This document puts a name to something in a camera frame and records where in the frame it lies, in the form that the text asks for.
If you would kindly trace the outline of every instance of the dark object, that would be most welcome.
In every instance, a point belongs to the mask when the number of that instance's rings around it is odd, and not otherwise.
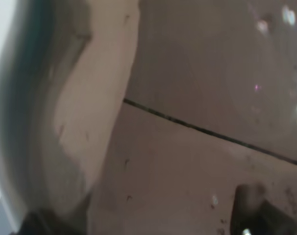
[[[61,221],[53,212],[40,210],[30,213],[16,235],[84,235]]]
[[[297,221],[268,202],[264,192],[255,190],[257,195],[252,195],[251,189],[248,185],[236,188],[230,234],[297,235]]]

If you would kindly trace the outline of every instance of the grout line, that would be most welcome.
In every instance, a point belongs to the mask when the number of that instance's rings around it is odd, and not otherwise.
[[[210,136],[214,136],[214,137],[217,137],[217,138],[222,139],[222,140],[225,140],[225,141],[229,141],[229,142],[232,142],[232,143],[236,143],[236,144],[242,145],[242,146],[244,146],[244,147],[253,149],[253,150],[255,150],[255,151],[259,151],[259,152],[261,152],[261,153],[268,154],[268,155],[270,155],[270,156],[273,156],[273,157],[275,157],[275,158],[277,158],[277,159],[286,161],[286,162],[288,162],[288,163],[297,165],[297,160],[293,160],[293,159],[287,158],[287,157],[285,157],[285,156],[283,156],[283,155],[280,155],[280,154],[277,154],[277,153],[268,151],[268,150],[266,150],[266,149],[257,147],[257,146],[255,146],[255,145],[253,145],[253,144],[245,143],[245,142],[243,142],[243,141],[239,141],[239,140],[236,140],[236,139],[234,139],[234,138],[231,138],[231,137],[228,137],[228,136],[224,136],[224,135],[218,134],[218,133],[216,133],[216,132],[213,132],[213,131],[210,131],[210,130],[207,130],[207,129],[204,129],[204,128],[200,128],[200,127],[195,126],[195,125],[190,124],[190,123],[186,123],[186,122],[184,122],[184,121],[182,121],[182,120],[179,120],[179,119],[177,119],[177,118],[174,118],[174,117],[169,116],[169,115],[166,115],[166,114],[163,114],[163,113],[161,113],[161,112],[159,112],[159,111],[156,111],[156,110],[154,110],[154,109],[148,108],[148,107],[146,107],[146,106],[144,106],[144,105],[142,105],[142,104],[138,104],[138,103],[136,103],[136,102],[134,102],[134,101],[131,101],[131,100],[129,100],[129,99],[126,99],[126,98],[125,98],[125,99],[124,99],[124,103],[129,104],[129,105],[131,105],[131,106],[133,106],[133,107],[136,107],[136,108],[138,108],[138,109],[141,109],[141,110],[143,110],[143,111],[146,111],[146,112],[148,112],[148,113],[150,113],[150,114],[154,114],[155,116],[158,116],[158,117],[160,117],[160,118],[163,118],[163,119],[166,119],[166,120],[168,120],[168,121],[174,122],[174,123],[176,123],[176,124],[179,124],[179,125],[182,125],[182,126],[185,126],[185,127],[188,127],[188,128],[192,128],[192,129],[194,129],[194,130],[196,130],[196,131],[200,131],[200,132],[205,133],[205,134],[208,134],[208,135],[210,135]]]

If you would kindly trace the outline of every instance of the glossy surface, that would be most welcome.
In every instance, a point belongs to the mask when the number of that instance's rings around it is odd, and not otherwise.
[[[256,182],[297,219],[297,166],[124,104],[89,231],[228,235],[236,186]]]
[[[297,0],[140,9],[128,99],[297,160]]]

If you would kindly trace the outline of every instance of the dirt speck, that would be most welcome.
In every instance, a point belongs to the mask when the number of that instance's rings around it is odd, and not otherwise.
[[[129,163],[130,159],[126,159],[124,162],[124,169],[127,170],[127,165]]]
[[[217,229],[217,235],[225,235],[225,229]]]
[[[133,199],[133,197],[131,196],[131,195],[128,195],[128,197],[127,197],[127,202],[129,201],[129,200],[132,200]]]
[[[286,194],[286,197],[287,197],[287,200],[288,200],[288,204],[291,207],[293,215],[296,215],[297,214],[297,203],[296,203],[296,200],[295,200],[295,196],[292,193],[292,190],[291,190],[290,187],[287,187],[285,189],[285,194]]]
[[[126,16],[124,17],[124,24],[125,24],[125,25],[128,23],[129,18],[130,18],[130,15],[126,15]]]

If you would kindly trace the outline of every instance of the stain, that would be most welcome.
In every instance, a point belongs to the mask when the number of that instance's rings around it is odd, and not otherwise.
[[[295,200],[295,196],[292,193],[292,190],[291,190],[290,187],[287,187],[285,189],[285,194],[286,194],[286,197],[287,197],[287,200],[288,200],[288,204],[291,207],[292,214],[296,215],[297,214],[297,203],[296,203],[296,200]]]
[[[72,33],[78,39],[82,39],[82,40],[87,41],[87,42],[89,42],[92,39],[91,34],[81,34],[81,33],[76,32],[75,30],[73,30]]]
[[[217,235],[225,235],[225,229],[217,229]]]
[[[61,138],[62,134],[64,133],[65,131],[65,124],[62,124],[60,127],[59,127],[59,138]]]
[[[129,201],[129,200],[132,200],[133,199],[133,197],[131,196],[131,195],[128,195],[128,197],[127,197],[127,202]]]
[[[124,25],[126,25],[128,23],[128,20],[130,19],[130,15],[126,15],[124,17]]]
[[[127,165],[129,163],[130,159],[126,159],[124,162],[124,169],[127,170]]]

